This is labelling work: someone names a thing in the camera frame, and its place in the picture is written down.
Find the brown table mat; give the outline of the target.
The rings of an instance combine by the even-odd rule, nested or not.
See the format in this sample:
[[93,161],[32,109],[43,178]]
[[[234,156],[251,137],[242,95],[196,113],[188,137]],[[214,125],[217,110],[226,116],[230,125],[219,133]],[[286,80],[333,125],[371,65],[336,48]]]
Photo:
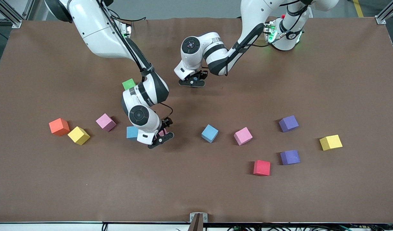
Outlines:
[[[75,25],[26,21],[0,60],[0,222],[393,223],[393,45],[373,18],[313,18],[288,52],[250,48],[229,75],[203,88],[178,85],[174,68],[190,35],[220,34],[239,19],[134,23],[132,38],[169,87],[174,138],[156,148],[126,139],[122,82],[141,80],[128,59],[90,52]],[[116,127],[101,129],[107,114]],[[283,133],[279,121],[299,124]],[[90,138],[51,133],[62,118]],[[213,143],[201,133],[210,124]],[[234,134],[252,139],[239,146]],[[319,139],[343,147],[323,151]],[[300,163],[280,153],[297,150]],[[253,174],[256,160],[270,176]]]

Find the metal base connector box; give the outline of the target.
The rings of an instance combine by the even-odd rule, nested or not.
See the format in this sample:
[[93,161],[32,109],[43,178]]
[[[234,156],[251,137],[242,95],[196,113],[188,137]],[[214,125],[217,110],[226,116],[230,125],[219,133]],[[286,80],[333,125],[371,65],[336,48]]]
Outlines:
[[132,25],[124,22],[119,22],[118,27],[124,38],[130,38],[132,33]]
[[277,25],[276,20],[264,23],[264,36],[268,44],[273,43],[277,38]]

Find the yellow foam cube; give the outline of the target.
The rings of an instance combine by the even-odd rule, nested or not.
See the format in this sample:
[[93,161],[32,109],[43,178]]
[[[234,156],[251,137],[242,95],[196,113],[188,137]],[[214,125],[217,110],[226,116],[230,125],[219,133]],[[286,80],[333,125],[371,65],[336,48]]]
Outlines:
[[90,138],[90,135],[80,127],[75,127],[68,133],[68,136],[74,143],[80,146],[82,146]]
[[323,137],[319,139],[319,142],[323,151],[343,147],[338,134]]

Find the orange foam cube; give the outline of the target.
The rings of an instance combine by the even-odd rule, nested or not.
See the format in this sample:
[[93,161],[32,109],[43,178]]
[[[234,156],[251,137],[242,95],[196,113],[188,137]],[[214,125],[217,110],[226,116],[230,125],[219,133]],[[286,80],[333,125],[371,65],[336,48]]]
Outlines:
[[70,132],[69,124],[66,120],[58,118],[49,122],[51,133],[57,136],[63,136]]

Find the purple foam cube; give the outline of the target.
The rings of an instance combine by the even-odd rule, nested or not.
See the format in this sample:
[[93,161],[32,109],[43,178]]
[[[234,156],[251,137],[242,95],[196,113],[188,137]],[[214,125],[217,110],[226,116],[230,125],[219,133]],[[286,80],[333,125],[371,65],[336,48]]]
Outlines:
[[283,165],[300,163],[300,157],[297,150],[288,150],[280,153]]
[[294,115],[282,118],[279,121],[279,125],[283,133],[287,133],[299,127],[299,124]]

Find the red foam cube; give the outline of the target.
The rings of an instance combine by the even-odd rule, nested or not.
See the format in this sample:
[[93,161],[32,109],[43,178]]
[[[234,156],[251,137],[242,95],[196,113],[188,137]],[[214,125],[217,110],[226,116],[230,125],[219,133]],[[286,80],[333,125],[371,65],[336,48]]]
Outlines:
[[270,176],[271,163],[269,161],[256,160],[254,162],[253,174],[259,176]]

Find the yellow floor tape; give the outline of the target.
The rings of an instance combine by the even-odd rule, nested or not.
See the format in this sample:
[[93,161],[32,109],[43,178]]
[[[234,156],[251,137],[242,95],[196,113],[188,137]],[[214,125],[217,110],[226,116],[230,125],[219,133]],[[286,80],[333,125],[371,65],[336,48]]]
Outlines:
[[363,12],[362,12],[362,8],[361,8],[361,5],[360,5],[360,3],[359,3],[359,0],[352,0],[352,2],[353,2],[353,4],[354,4],[354,7],[355,7],[355,10],[356,10],[357,16],[358,16],[359,18],[363,18],[363,17],[364,17],[364,14],[363,14]]

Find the metal table edge bracket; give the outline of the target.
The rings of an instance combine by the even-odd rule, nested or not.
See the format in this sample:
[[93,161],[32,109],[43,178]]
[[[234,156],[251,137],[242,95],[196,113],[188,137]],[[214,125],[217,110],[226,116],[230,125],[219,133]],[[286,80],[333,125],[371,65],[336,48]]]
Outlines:
[[204,224],[208,222],[208,214],[205,212],[190,213],[190,225],[188,231],[204,231]]

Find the aluminium frame post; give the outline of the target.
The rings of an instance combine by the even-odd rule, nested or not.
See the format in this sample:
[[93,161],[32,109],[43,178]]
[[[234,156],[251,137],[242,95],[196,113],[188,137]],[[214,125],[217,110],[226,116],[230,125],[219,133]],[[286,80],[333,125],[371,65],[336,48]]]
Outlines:
[[378,15],[375,15],[377,24],[386,24],[386,19],[393,17],[393,0],[390,1]]
[[30,18],[37,0],[0,0],[0,24],[20,28],[23,20]]

